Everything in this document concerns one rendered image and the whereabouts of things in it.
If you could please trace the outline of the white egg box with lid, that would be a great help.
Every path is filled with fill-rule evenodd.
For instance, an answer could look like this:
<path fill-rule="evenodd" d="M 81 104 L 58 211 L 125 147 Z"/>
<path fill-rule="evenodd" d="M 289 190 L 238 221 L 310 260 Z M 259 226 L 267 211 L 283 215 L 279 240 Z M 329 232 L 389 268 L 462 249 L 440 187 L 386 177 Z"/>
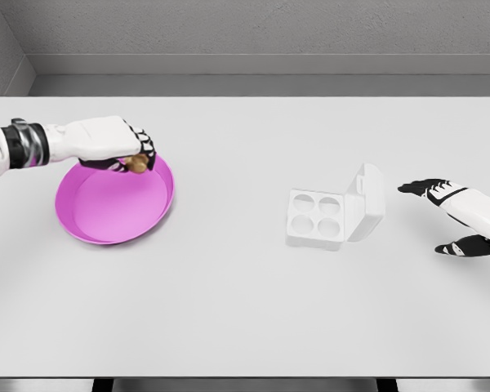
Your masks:
<path fill-rule="evenodd" d="M 342 194 L 290 191 L 286 244 L 338 251 L 344 243 L 368 237 L 384 216 L 383 174 L 375 165 L 364 163 Z"/>

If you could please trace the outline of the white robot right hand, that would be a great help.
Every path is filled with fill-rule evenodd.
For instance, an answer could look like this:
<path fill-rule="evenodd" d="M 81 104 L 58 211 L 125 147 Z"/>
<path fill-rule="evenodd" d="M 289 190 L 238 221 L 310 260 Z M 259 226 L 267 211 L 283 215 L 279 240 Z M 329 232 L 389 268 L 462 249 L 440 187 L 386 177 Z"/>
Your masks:
<path fill-rule="evenodd" d="M 424 179 L 398 187 L 404 194 L 426 198 L 453 220 L 472 229 L 473 235 L 438 245 L 438 254 L 459 257 L 490 256 L 490 197 L 445 179 Z"/>

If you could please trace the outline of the pink round plate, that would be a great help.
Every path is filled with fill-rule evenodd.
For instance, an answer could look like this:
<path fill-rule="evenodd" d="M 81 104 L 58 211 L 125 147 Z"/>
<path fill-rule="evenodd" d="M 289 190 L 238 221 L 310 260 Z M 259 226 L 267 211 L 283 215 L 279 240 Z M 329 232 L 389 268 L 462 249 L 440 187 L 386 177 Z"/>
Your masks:
<path fill-rule="evenodd" d="M 73 237 L 118 244 L 151 230 L 168 212 L 175 193 L 172 170 L 158 157 L 143 174 L 73 166 L 56 192 L 55 210 Z"/>

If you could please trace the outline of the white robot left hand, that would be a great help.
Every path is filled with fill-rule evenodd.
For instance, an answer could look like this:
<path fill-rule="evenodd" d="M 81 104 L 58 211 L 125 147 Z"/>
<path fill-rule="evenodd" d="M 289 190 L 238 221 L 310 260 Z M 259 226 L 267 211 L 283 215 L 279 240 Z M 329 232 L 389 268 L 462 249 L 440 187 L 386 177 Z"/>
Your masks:
<path fill-rule="evenodd" d="M 65 126 L 65 145 L 84 166 L 104 171 L 129 172 L 125 157 L 145 154 L 148 169 L 154 169 L 156 149 L 144 129 L 119 116 L 89 118 Z"/>

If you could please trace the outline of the brown egg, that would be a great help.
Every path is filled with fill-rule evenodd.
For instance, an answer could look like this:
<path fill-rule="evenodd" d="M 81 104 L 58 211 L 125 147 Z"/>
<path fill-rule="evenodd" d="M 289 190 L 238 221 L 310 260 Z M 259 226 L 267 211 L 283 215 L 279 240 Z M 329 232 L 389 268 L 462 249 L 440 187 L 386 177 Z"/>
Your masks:
<path fill-rule="evenodd" d="M 123 161 L 127 170 L 132 173 L 142 174 L 148 169 L 149 158 L 145 154 L 136 154 L 125 157 Z"/>

